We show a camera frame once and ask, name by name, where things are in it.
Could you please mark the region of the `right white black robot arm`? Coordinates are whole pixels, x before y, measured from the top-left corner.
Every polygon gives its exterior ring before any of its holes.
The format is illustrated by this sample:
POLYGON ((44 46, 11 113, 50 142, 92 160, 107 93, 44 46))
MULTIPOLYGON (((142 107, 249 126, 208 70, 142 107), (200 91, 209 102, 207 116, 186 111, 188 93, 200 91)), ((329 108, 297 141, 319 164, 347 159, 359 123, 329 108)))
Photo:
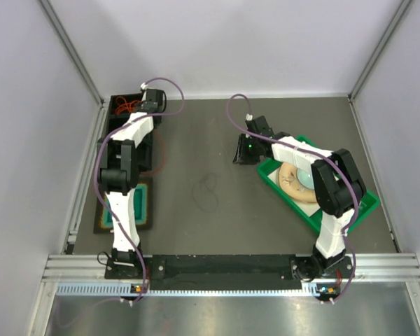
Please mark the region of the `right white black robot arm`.
POLYGON ((246 114, 245 123, 247 130, 239 135, 233 162, 255 165, 261 158, 272 158, 285 168, 279 176, 283 191, 294 188, 294 200, 318 204, 321 229, 311 260, 315 273, 329 277, 344 259, 347 227, 355 221, 367 192, 351 153, 343 148, 321 150, 287 133, 276 133, 263 115, 246 114))

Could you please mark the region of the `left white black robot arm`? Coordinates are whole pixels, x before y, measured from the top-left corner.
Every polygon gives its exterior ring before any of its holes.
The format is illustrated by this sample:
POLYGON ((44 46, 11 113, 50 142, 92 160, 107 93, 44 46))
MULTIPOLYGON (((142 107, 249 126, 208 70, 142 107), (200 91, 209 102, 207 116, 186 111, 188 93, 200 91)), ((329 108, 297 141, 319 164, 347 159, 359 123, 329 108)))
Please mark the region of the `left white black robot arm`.
POLYGON ((140 238, 134 214, 134 194, 139 182, 137 148, 162 118, 165 111, 164 91, 144 85, 141 101, 126 121, 97 144, 101 155, 97 168, 97 186, 106 196, 108 212, 113 220, 113 247, 111 260, 120 264, 129 277, 138 277, 144 271, 144 259, 137 255, 140 238))

